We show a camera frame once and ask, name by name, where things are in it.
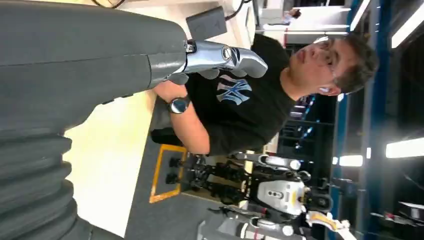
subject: young man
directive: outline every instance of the young man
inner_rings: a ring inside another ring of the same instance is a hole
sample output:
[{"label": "young man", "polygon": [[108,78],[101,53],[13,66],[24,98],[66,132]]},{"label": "young man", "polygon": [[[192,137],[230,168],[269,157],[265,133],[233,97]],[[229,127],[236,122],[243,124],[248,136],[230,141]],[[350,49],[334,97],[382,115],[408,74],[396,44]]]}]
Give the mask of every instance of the young man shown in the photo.
[{"label": "young man", "polygon": [[299,98],[355,92],[378,65],[375,52],[354,35],[308,45],[289,58],[276,40],[256,34],[251,50],[268,64],[262,78],[221,71],[214,80],[195,73],[186,85],[156,86],[166,103],[185,98],[188,107],[180,114],[168,111],[173,131],[154,130],[152,139],[164,144],[179,139],[194,154],[260,148],[280,131]]}]

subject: man's hand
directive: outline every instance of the man's hand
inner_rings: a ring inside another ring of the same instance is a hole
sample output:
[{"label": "man's hand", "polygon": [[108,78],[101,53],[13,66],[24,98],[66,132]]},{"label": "man's hand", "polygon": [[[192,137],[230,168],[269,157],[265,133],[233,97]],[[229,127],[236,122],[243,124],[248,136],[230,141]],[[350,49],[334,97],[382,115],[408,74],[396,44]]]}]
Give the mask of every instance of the man's hand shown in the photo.
[{"label": "man's hand", "polygon": [[187,96],[187,89],[184,85],[177,85],[172,81],[164,81],[153,88],[153,91],[165,102],[170,103],[176,98]]}]

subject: man's hair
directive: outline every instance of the man's hair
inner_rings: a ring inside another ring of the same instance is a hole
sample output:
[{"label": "man's hair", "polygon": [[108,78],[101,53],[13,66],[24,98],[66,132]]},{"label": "man's hair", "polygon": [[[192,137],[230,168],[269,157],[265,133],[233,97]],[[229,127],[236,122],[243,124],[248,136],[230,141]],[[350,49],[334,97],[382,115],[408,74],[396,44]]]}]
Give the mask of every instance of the man's hair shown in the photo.
[{"label": "man's hair", "polygon": [[296,9],[296,12],[293,14],[293,18],[298,19],[302,15],[299,9]]},{"label": "man's hair", "polygon": [[337,78],[337,86],[342,93],[350,94],[364,88],[365,84],[375,75],[379,67],[376,52],[368,46],[364,39],[350,33],[342,38],[356,54],[358,63],[349,67],[342,76]]}]

